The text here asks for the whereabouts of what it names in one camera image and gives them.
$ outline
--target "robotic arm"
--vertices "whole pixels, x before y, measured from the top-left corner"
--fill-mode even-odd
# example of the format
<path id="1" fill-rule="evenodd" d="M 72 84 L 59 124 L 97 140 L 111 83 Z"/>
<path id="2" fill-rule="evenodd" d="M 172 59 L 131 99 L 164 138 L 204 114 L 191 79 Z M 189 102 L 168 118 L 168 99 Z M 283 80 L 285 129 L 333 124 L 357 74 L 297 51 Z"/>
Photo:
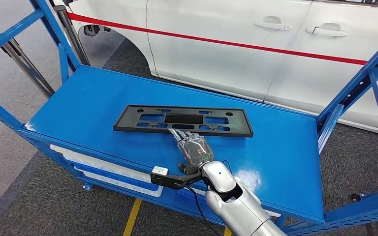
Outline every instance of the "robotic arm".
<path id="1" fill-rule="evenodd" d="M 202 179 L 208 187 L 205 193 L 207 205 L 235 235 L 286 235 L 270 220 L 255 194 L 238 177 L 233 176 L 222 162 L 213 160 L 212 151 L 203 136 L 174 129 L 170 129 L 170 132 L 178 141 L 178 147 L 187 161 L 186 165 L 179 164 L 179 170 L 186 176 L 152 172 L 152 183 L 181 189 Z"/>

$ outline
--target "white scuff mark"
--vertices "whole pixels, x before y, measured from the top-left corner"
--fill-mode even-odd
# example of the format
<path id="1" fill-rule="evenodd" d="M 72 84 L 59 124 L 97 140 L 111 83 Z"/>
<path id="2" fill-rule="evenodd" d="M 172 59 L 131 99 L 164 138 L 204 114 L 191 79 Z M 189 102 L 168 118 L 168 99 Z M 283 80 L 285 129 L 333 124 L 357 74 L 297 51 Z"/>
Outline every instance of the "white scuff mark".
<path id="1" fill-rule="evenodd" d="M 259 188 L 261 185 L 261 178 L 258 172 L 256 171 L 246 171 L 240 170 L 236 176 L 240 178 L 244 184 L 254 192 L 256 188 Z"/>
<path id="2" fill-rule="evenodd" d="M 29 121 L 24 125 L 24 127 L 25 127 L 27 130 L 35 131 L 35 129 L 34 129 L 34 125 L 31 124 Z"/>

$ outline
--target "yellow floor line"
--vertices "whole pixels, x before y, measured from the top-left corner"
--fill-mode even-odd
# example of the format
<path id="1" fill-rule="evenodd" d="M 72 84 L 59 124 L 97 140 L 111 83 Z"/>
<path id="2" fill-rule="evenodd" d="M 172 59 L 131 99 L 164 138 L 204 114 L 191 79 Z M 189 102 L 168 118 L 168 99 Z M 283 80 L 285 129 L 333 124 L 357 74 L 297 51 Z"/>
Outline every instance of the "yellow floor line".
<path id="1" fill-rule="evenodd" d="M 229 228 L 226 226 L 225 231 L 224 231 L 224 236 L 231 236 L 231 235 L 232 235 L 231 230 L 229 230 Z"/>
<path id="2" fill-rule="evenodd" d="M 140 209 L 141 199 L 136 198 L 131 212 L 129 213 L 128 221 L 126 222 L 123 236 L 130 236 L 132 227 L 134 227 L 135 219 L 137 218 L 138 210 Z"/>

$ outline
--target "blue metal frame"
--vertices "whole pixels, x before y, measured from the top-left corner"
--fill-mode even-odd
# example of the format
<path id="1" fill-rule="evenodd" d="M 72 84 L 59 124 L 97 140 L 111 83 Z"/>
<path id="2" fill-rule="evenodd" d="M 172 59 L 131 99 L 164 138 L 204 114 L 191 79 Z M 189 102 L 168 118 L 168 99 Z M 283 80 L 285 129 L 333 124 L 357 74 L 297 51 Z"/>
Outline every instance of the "blue metal frame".
<path id="1" fill-rule="evenodd" d="M 0 47 L 8 40 L 12 39 L 21 31 L 26 29 L 32 23 L 40 19 L 47 28 L 50 36 L 52 37 L 54 43 L 58 48 L 61 67 L 61 80 L 64 83 L 68 79 L 68 66 L 74 72 L 79 66 L 81 66 L 81 64 L 73 53 L 72 48 L 69 46 L 67 39 L 63 34 L 63 31 L 60 29 L 56 19 L 52 14 L 51 9 L 48 7 L 45 0 L 31 0 L 30 2 L 33 5 L 35 11 L 6 30 L 4 33 L 0 34 Z M 321 114 L 315 117 L 317 119 L 316 130 L 318 132 L 317 145 L 319 152 L 321 152 L 323 146 L 329 138 L 338 118 L 370 88 L 373 88 L 376 102 L 378 104 L 378 52 L 361 68 L 361 70 L 340 91 L 340 93 L 321 112 Z M 51 150 L 49 148 L 49 144 L 55 144 L 62 148 L 67 148 L 78 153 L 94 156 L 101 160 L 119 164 L 118 159 L 114 156 L 72 145 L 62 140 L 57 140 L 41 135 L 39 133 L 35 133 L 31 130 L 26 130 L 24 128 L 24 124 L 20 123 L 2 106 L 0 106 L 0 120 L 21 137 L 33 144 L 36 148 L 48 155 L 51 159 L 56 161 L 73 176 L 82 180 L 85 189 L 89 190 L 93 184 L 97 184 L 117 192 L 123 192 L 130 196 L 140 197 L 134 192 L 128 192 L 124 189 L 119 189 L 110 184 L 83 176 L 80 171 L 74 169 L 73 165 L 70 162 L 66 161 L 58 153 Z M 130 162 L 128 163 L 126 160 L 121 160 L 121 165 L 133 168 L 138 171 L 147 171 L 147 167 L 145 167 L 144 165 Z M 279 227 L 282 227 L 287 216 L 289 215 L 285 212 L 282 212 L 282 215 L 277 219 L 276 224 Z M 321 221 L 317 219 L 308 220 L 310 221 L 301 221 L 299 223 L 289 225 L 287 227 L 284 227 L 283 230 L 289 235 L 300 236 L 378 221 L 378 192 L 365 196 L 363 201 L 325 213 L 325 223 L 321 223 Z"/>

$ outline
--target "red stripe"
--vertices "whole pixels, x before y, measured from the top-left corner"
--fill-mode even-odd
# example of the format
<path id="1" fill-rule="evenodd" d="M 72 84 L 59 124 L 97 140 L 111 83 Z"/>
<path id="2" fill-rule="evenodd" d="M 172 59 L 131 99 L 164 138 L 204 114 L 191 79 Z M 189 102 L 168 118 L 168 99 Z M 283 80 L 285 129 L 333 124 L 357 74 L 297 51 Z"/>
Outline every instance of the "red stripe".
<path id="1" fill-rule="evenodd" d="M 91 18 L 91 17 L 81 16 L 81 15 L 77 15 L 77 14 L 69 13 L 69 12 L 67 14 L 68 14 L 69 18 L 71 20 L 74 20 L 74 21 L 81 21 L 81 22 L 87 22 L 87 23 L 92 23 L 92 24 L 96 24 L 96 25 L 117 27 L 117 28 L 122 28 L 122 29 L 126 29 L 126 30 L 135 30 L 135 31 L 140 31 L 140 32 L 161 34 L 161 35 L 167 35 L 167 36 L 178 37 L 178 38 L 187 38 L 187 39 L 210 42 L 210 43 L 230 45 L 230 46 L 235 46 L 235 47 L 251 48 L 251 49 L 274 52 L 274 53 L 283 53 L 283 54 L 295 55 L 295 56 L 300 56 L 300 57 L 316 58 L 316 59 L 322 59 L 322 60 L 331 60 L 331 61 L 338 61 L 338 62 L 344 62 L 344 63 L 350 63 L 350 64 L 357 64 L 357 65 L 364 65 L 367 62 L 365 60 L 340 58 L 340 57 L 333 57 L 333 56 L 327 56 L 327 55 L 319 55 L 319 54 L 312 54 L 312 53 L 303 53 L 303 52 L 296 52 L 296 51 L 290 51 L 290 50 L 283 50 L 283 49 L 277 49 L 277 48 L 267 48 L 267 47 L 261 47 L 261 46 L 243 44 L 243 43 L 227 42 L 227 41 L 215 40 L 215 39 L 210 39 L 210 38 L 201 38 L 201 37 L 190 36 L 190 35 L 179 34 L 179 33 L 170 33 L 170 32 L 154 30 L 154 29 L 146 29 L 146 28 L 141 28 L 141 27 L 128 26 L 128 25 L 123 25 L 123 24 L 119 24 L 119 23 L 98 20 L 98 19 Z"/>

